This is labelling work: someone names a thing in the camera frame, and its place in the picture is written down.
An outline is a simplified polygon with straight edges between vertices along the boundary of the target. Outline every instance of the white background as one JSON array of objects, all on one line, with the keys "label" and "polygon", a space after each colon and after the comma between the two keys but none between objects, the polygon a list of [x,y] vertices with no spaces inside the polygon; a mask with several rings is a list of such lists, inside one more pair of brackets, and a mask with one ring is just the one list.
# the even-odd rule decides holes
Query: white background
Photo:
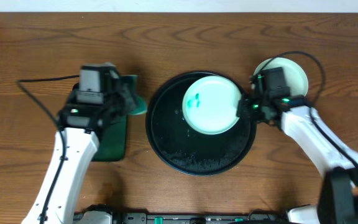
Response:
[{"label": "white background", "polygon": [[358,12],[358,0],[0,0],[0,12]]}]

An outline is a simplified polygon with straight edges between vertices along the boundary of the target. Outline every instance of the brown tabletop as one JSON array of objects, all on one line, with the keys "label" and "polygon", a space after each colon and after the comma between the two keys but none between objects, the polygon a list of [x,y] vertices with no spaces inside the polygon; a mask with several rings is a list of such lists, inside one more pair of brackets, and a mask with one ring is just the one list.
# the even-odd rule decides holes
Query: brown tabletop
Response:
[{"label": "brown tabletop", "polygon": [[[138,74],[149,101],[169,78],[190,70],[248,76],[275,54],[304,50],[327,71],[316,105],[326,124],[358,151],[358,14],[0,13],[0,223],[27,215],[47,170],[55,128],[16,86],[23,78],[75,75],[83,63],[115,63]],[[320,84],[310,59],[296,60]],[[27,84],[53,113],[76,80]],[[248,213],[316,203],[321,177],[277,128],[258,125],[248,155],[212,177],[181,174],[153,152],[145,116],[129,118],[126,157],[91,163],[77,209],[94,203],[164,213]]]}]

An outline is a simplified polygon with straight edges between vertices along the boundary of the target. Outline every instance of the white wall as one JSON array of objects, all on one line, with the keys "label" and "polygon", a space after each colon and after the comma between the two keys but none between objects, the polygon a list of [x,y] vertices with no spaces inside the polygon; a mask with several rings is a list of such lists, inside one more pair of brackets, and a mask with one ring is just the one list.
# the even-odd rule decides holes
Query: white wall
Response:
[{"label": "white wall", "polygon": [[0,0],[0,12],[358,12],[358,0]]}]

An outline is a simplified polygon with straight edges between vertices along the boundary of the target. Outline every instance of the black round tray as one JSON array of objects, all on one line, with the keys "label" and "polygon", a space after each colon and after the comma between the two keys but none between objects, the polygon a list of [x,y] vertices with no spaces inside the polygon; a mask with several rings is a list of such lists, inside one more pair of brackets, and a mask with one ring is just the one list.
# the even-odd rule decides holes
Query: black round tray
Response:
[{"label": "black round tray", "polygon": [[155,153],[174,169],[190,175],[214,175],[231,169],[246,156],[255,139],[256,122],[243,117],[231,129],[215,135],[201,134],[187,124],[181,110],[183,96],[191,84],[210,75],[225,77],[195,71],[170,79],[154,94],[146,116],[147,137]]}]

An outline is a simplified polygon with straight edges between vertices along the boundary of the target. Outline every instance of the wooden table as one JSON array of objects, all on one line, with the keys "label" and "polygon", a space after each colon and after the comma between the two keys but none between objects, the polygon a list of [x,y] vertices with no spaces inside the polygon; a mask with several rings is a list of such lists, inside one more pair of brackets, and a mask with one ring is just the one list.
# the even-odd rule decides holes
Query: wooden table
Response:
[{"label": "wooden table", "polygon": [[[275,54],[304,50],[326,68],[316,107],[326,124],[358,151],[358,14],[0,13],[0,223],[18,223],[44,179],[55,128],[16,86],[20,78],[78,74],[83,63],[113,62],[140,76],[147,101],[169,78],[189,70],[224,73],[249,89],[248,76]],[[318,69],[307,72],[309,96]],[[28,84],[54,113],[76,80]],[[251,151],[212,177],[181,174],[153,152],[145,116],[129,119],[123,161],[92,163],[77,209],[94,203],[149,212],[248,213],[316,203],[321,177],[279,130],[260,124]]]}]

